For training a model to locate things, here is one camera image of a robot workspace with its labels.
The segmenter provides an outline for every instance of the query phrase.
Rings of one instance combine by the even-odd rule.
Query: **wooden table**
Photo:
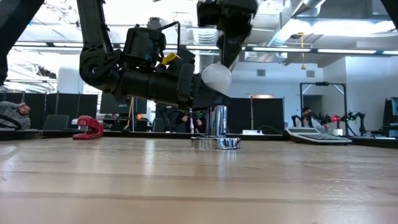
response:
[[[398,151],[244,141],[0,142],[0,223],[396,224]]]

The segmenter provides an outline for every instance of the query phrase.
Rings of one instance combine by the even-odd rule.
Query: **calculator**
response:
[[[352,140],[332,134],[323,134],[316,128],[290,127],[285,129],[289,134],[290,140],[297,143],[307,144],[351,144]]]

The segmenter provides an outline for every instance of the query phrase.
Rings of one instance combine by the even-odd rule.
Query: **white ball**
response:
[[[232,83],[232,75],[229,68],[218,63],[207,66],[201,78],[208,87],[225,95]]]

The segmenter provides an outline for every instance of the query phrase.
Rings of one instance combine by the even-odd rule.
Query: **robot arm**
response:
[[[223,43],[220,52],[221,63],[227,67],[235,60],[243,41],[250,34],[250,22],[257,11],[257,2],[252,1],[255,7],[247,13],[239,11],[243,5],[240,0],[198,3],[199,25],[208,26],[217,22],[218,28],[224,32],[220,37]],[[78,0],[83,34],[80,76],[87,84],[112,93],[118,101],[123,101],[126,96],[136,96],[175,105],[181,110],[203,110],[208,106],[229,104],[229,97],[208,87],[201,74],[193,73],[194,54],[179,47],[176,55],[164,57],[164,27],[130,28],[123,51],[113,50],[103,4],[102,0]],[[228,26],[236,21],[244,22],[241,22],[238,31],[232,31],[234,27]]]

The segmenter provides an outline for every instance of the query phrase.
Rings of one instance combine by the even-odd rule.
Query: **man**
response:
[[[8,101],[0,102],[0,114],[12,118],[21,124],[21,129],[30,128],[30,118],[29,118],[30,107],[25,103],[12,103]],[[8,121],[0,119],[0,123],[7,126],[15,126]]]
[[[311,113],[312,113],[311,108],[309,108],[309,107],[304,107],[303,108],[302,119],[304,119],[303,120],[304,127],[307,127],[307,128],[310,127],[310,122],[308,120],[308,118],[310,118],[311,122],[312,122],[312,126],[314,128],[316,128],[321,133],[327,133],[329,131],[329,129],[330,129],[329,125],[328,124],[321,125],[317,120],[312,118]],[[296,118],[295,122],[296,122],[296,126],[297,127],[301,127],[302,126],[301,120],[299,120],[298,118]]]
[[[185,123],[185,132],[191,133],[191,120],[193,121],[194,133],[206,133],[206,119],[204,116],[199,116],[198,113],[190,116],[189,114],[180,112],[180,115],[177,117],[175,122],[177,125]]]

